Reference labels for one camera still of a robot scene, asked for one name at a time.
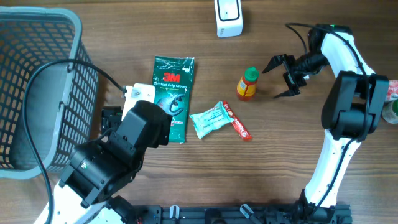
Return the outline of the red white tissue packet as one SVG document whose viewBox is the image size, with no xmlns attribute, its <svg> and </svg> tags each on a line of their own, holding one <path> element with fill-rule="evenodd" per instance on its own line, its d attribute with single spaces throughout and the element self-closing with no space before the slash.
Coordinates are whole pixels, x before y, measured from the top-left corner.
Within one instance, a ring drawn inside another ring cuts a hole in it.
<svg viewBox="0 0 398 224">
<path fill-rule="evenodd" d="M 385 102 L 398 99 L 398 80 L 390 80 Z"/>
</svg>

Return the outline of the sriracha bottle green cap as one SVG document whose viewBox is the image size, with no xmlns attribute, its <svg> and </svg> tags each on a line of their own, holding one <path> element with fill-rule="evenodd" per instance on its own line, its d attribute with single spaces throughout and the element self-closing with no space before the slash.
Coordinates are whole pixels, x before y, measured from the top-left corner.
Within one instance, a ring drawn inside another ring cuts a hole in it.
<svg viewBox="0 0 398 224">
<path fill-rule="evenodd" d="M 257 90 L 259 72 L 255 67 L 247 68 L 236 87 L 237 97 L 241 101 L 248 101 L 254 97 Z"/>
</svg>

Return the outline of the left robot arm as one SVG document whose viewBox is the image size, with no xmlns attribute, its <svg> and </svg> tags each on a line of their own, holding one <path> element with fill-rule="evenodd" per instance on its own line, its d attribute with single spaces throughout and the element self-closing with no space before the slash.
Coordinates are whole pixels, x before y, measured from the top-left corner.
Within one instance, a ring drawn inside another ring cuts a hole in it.
<svg viewBox="0 0 398 224">
<path fill-rule="evenodd" d="M 168 144 L 171 120 L 158 105 L 140 100 L 103 134 L 107 141 L 75 146 L 36 223 L 142 223 L 148 210 L 114 194 L 134 180 L 147 148 Z"/>
</svg>

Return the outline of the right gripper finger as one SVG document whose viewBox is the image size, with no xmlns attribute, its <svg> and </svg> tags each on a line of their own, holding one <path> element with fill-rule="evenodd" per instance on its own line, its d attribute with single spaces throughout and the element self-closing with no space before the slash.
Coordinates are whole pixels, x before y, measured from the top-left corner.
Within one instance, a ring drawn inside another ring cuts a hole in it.
<svg viewBox="0 0 398 224">
<path fill-rule="evenodd" d="M 280 97 L 290 97 L 290 96 L 295 96 L 295 95 L 299 95 L 299 94 L 300 94 L 300 90 L 298 88 L 292 88 L 292 89 L 289 89 L 285 92 L 282 92 L 282 93 L 276 95 L 274 97 L 274 99 L 280 98 Z"/>
<path fill-rule="evenodd" d="M 265 69 L 262 71 L 262 73 L 267 73 L 275 69 L 279 65 L 282 65 L 286 61 L 286 57 L 287 57 L 286 54 L 273 56 L 269 61 L 269 63 L 267 64 L 267 66 L 265 67 Z"/>
</svg>

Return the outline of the green 3M gloves packet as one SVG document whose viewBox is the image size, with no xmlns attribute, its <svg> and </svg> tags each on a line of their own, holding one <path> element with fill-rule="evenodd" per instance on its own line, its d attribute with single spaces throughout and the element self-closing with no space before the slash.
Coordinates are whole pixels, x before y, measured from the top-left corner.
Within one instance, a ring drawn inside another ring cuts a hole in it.
<svg viewBox="0 0 398 224">
<path fill-rule="evenodd" d="M 154 103 L 171 115 L 170 142 L 184 143 L 194 81 L 195 59 L 157 55 L 154 60 L 152 84 Z"/>
</svg>

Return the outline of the green lid jar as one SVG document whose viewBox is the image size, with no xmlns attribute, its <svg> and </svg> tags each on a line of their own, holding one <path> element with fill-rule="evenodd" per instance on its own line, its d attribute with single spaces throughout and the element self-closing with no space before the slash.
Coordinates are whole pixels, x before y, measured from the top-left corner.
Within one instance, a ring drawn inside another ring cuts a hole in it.
<svg viewBox="0 0 398 224">
<path fill-rule="evenodd" d="M 398 100 L 394 100 L 392 102 L 389 102 L 382 109 L 382 117 L 388 123 L 391 123 L 391 124 L 397 124 L 398 123 L 397 104 L 398 104 Z"/>
</svg>

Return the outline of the red sachet pack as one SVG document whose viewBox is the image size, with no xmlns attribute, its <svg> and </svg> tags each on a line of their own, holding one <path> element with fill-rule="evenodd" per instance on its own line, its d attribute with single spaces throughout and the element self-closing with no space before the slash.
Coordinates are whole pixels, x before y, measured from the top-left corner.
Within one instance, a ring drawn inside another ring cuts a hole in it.
<svg viewBox="0 0 398 224">
<path fill-rule="evenodd" d="M 247 128 L 243 125 L 237 115 L 233 112 L 227 101 L 222 101 L 223 108 L 226 110 L 228 116 L 232 119 L 234 130 L 238 133 L 243 141 L 252 140 L 252 135 L 248 132 Z"/>
</svg>

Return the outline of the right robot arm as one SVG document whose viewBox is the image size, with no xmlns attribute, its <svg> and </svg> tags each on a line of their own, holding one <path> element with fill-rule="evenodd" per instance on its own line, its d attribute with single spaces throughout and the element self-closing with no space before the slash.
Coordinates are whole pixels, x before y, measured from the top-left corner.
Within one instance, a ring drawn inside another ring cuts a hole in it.
<svg viewBox="0 0 398 224">
<path fill-rule="evenodd" d="M 333 24 L 308 25 L 308 40 L 299 58 L 280 54 L 271 58 L 267 73 L 283 65 L 288 86 L 281 97 L 300 94 L 305 78 L 329 66 L 335 82 L 322 108 L 321 124 L 325 130 L 322 151 L 315 172 L 303 190 L 303 219 L 310 219 L 320 209 L 336 205 L 337 192 L 348 164 L 381 117 L 389 80 L 378 75 L 360 56 L 353 31 Z"/>
</svg>

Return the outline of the mint green wipes packet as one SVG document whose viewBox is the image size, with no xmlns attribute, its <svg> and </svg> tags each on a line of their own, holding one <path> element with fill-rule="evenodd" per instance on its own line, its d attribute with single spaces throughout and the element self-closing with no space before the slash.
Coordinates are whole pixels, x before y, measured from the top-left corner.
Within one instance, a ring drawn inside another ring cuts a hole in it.
<svg viewBox="0 0 398 224">
<path fill-rule="evenodd" d="M 193 126 L 199 139 L 233 122 L 233 118 L 228 115 L 222 101 L 217 102 L 214 107 L 205 112 L 191 114 L 189 117 L 193 121 Z"/>
</svg>

